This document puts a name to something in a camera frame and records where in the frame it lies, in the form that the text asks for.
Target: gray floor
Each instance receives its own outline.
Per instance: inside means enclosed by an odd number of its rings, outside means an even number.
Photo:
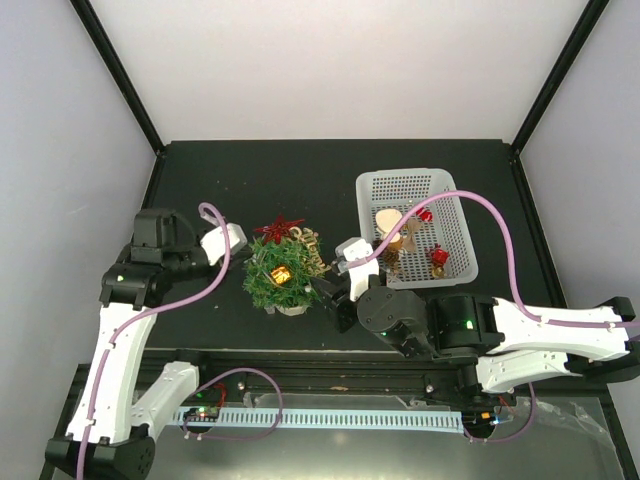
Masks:
[[[507,444],[424,432],[279,430],[257,442],[184,440],[165,429],[150,480],[622,479],[597,399],[543,399],[533,428]],[[517,413],[522,421],[526,408]],[[501,426],[502,432],[519,423]],[[67,478],[57,474],[55,479]]]

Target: perforated basket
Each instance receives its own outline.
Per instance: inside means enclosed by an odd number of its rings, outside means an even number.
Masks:
[[[369,242],[380,238],[375,215],[395,208],[404,215],[416,203],[436,193],[455,190],[451,174],[437,168],[380,170],[363,173],[356,181],[360,233]],[[395,289],[447,287],[469,283],[478,275],[478,263],[459,198],[445,198],[427,206],[432,221],[423,222],[415,235],[416,253],[404,253],[389,267],[387,285]],[[449,253],[446,276],[435,278],[427,251],[439,244]]]

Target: beige round object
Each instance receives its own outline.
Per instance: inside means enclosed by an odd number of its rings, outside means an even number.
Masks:
[[[376,226],[378,227],[378,231],[381,233],[383,240],[401,218],[402,213],[400,210],[396,210],[395,208],[386,208],[376,213]],[[402,236],[399,233],[395,234],[393,236],[392,243],[399,241],[400,238],[402,238]]]

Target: black metal frame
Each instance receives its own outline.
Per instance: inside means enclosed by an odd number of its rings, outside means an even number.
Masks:
[[[151,121],[140,97],[138,96],[131,79],[129,78],[124,66],[122,65],[118,55],[109,40],[107,33],[105,32],[95,10],[93,9],[89,0],[70,0],[71,4],[75,8],[78,16],[82,20],[87,32],[93,40],[98,52],[104,60],[107,68],[111,72],[116,84],[120,88],[129,108],[135,116],[140,128],[144,132],[147,140],[156,152],[156,164],[154,166],[151,179],[145,194],[143,201],[143,208],[148,207],[153,203],[155,191],[157,189],[158,180],[162,173],[163,165],[165,162],[165,145],[163,144],[156,128]],[[609,0],[589,0],[582,15],[576,23],[571,35],[569,36],[564,48],[562,49],[558,59],[556,60],[549,76],[547,77],[544,85],[542,86],[535,102],[533,103],[529,113],[527,114],[518,134],[511,144],[511,158],[510,163],[513,171],[513,176],[516,181],[520,200],[525,209],[525,214],[528,219],[528,224],[531,232],[531,236],[536,246],[536,252],[545,272],[545,279],[547,282],[547,289],[549,291],[550,298],[553,306],[565,307],[566,301],[558,274],[556,272],[549,247],[547,245],[540,218],[538,217],[535,203],[531,195],[531,190],[527,182],[527,178],[520,161],[520,153],[527,144],[531,135],[533,134],[538,123],[542,119],[547,107],[551,103],[555,93],[560,87],[563,79],[567,75],[571,68],[571,65],[577,58],[581,48],[585,44],[591,31],[596,25],[605,7],[609,3]],[[141,366],[139,382],[144,385],[149,385],[155,380],[162,365],[164,365],[166,355],[170,355],[168,352],[148,352],[145,354],[143,363]],[[264,365],[264,368],[280,369],[286,368],[291,371],[291,374],[295,376],[295,372],[303,370],[305,375],[313,374],[318,369],[318,364],[306,364],[302,359],[288,358],[285,363],[281,360],[267,359],[267,358],[253,358],[252,355],[244,355],[242,359],[232,359],[226,356],[221,360],[221,365],[225,362],[233,361],[233,366],[238,366],[238,361],[260,363]],[[60,417],[60,422],[56,429],[56,435],[64,434],[65,425],[71,418],[75,403],[80,395],[81,389],[86,381],[86,375],[88,373],[88,366],[81,365],[78,368],[78,372],[74,378],[74,382],[69,391],[69,395],[64,404],[64,408]],[[406,388],[408,391],[423,389],[423,382],[415,383],[415,379],[408,381],[406,377],[399,379],[399,382],[405,382],[404,386],[400,385],[398,388]],[[305,385],[309,385],[307,379],[304,381]],[[542,382],[537,384],[537,390],[541,394],[548,395],[563,395],[563,396],[595,396],[598,397],[605,417],[607,419],[609,431],[616,444],[618,458],[625,473],[625,478],[637,479],[638,473],[634,466],[633,459],[631,457],[627,442],[622,432],[622,427],[618,419],[615,407],[613,405],[611,396],[606,385],[589,385],[581,383],[576,379],[556,379],[556,381]],[[50,479],[53,476],[53,467],[45,464],[40,476],[40,480]]]

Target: white wall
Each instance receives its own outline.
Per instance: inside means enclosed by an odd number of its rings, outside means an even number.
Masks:
[[[93,0],[168,140],[515,137],[586,0]]]
[[[640,315],[640,2],[611,2],[523,152],[570,305]],[[640,379],[610,386],[640,467]]]
[[[0,15],[0,477],[37,478],[153,154],[68,1]]]

